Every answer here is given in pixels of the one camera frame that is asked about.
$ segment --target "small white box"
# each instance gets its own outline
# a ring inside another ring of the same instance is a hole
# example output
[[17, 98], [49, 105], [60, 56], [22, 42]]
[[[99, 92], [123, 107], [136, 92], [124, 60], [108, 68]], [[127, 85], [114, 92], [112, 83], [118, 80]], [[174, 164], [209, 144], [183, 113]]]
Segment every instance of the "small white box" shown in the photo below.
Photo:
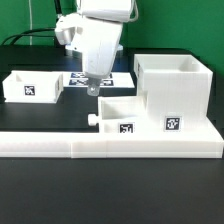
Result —
[[3, 90], [5, 102], [56, 103], [63, 91], [63, 73], [12, 71]]

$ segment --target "white cable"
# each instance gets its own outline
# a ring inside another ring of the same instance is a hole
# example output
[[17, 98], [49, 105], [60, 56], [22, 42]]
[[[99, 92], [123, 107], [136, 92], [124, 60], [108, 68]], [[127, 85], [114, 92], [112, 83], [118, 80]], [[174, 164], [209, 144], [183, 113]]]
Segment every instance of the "white cable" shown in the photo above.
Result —
[[[33, 12], [32, 12], [32, 0], [29, 0], [29, 12], [30, 12], [30, 30], [33, 29]], [[33, 45], [33, 38], [30, 37], [30, 45]]]
[[138, 20], [138, 17], [139, 17], [139, 13], [138, 13], [138, 6], [137, 6], [137, 2], [135, 0], [134, 2], [134, 10], [135, 10], [135, 17], [134, 18], [131, 18], [129, 20], [129, 22], [135, 22], [136, 20]]

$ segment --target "white plastic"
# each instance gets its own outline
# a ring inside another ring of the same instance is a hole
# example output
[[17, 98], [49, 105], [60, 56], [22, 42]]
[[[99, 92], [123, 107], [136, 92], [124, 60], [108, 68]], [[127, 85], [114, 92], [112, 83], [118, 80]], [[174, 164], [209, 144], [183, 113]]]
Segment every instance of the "white plastic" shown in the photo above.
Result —
[[191, 55], [135, 55], [138, 95], [154, 128], [163, 130], [165, 117], [180, 117], [182, 130], [206, 120], [212, 71]]
[[105, 79], [111, 73], [123, 25], [90, 18], [83, 24], [83, 72], [87, 77]]
[[5, 102], [56, 103], [63, 91], [58, 72], [12, 71], [3, 81]]
[[128, 22], [134, 0], [79, 0], [78, 12], [87, 17], [117, 22]]

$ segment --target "black table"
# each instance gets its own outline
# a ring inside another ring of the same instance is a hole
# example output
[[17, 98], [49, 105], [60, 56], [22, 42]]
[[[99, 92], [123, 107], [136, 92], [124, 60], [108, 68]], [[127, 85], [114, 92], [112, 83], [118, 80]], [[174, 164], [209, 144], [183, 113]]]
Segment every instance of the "black table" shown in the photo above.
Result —
[[[74, 67], [80, 66], [79, 63], [74, 65], [73, 59], [64, 57], [62, 49], [51, 47], [2, 47], [0, 57], [1, 79], [12, 69], [80, 69]], [[125, 66], [118, 63], [115, 71], [131, 69], [131, 57], [122, 60]], [[60, 102], [58, 105], [63, 105], [63, 99]], [[86, 113], [96, 110], [95, 102], [90, 101], [89, 105]], [[19, 110], [5, 106], [2, 99], [1, 130], [7, 129], [11, 118], [16, 121], [15, 114]], [[10, 119], [4, 120], [6, 115], [11, 116]], [[63, 127], [60, 122], [54, 127], [49, 126], [53, 124], [50, 121], [48, 126], [37, 122], [30, 125], [31, 118], [11, 124], [8, 130], [23, 131], [25, 128], [32, 131], [31, 127], [35, 127], [34, 131], [57, 131], [60, 128], [75, 131], [69, 123]], [[81, 123], [84, 126], [77, 125], [77, 130], [86, 131], [85, 121], [77, 122]], [[4, 224], [223, 224], [223, 208], [222, 160], [0, 159], [0, 223]]]

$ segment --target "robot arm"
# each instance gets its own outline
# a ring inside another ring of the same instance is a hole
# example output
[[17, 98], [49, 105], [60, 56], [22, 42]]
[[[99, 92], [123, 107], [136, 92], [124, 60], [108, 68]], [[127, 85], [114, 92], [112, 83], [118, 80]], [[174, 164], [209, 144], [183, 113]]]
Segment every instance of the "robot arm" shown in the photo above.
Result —
[[123, 22], [132, 20], [134, 7], [137, 9], [135, 0], [77, 0], [77, 13], [57, 22], [59, 43], [72, 43], [82, 53], [82, 70], [91, 96], [98, 96], [101, 80], [111, 73]]

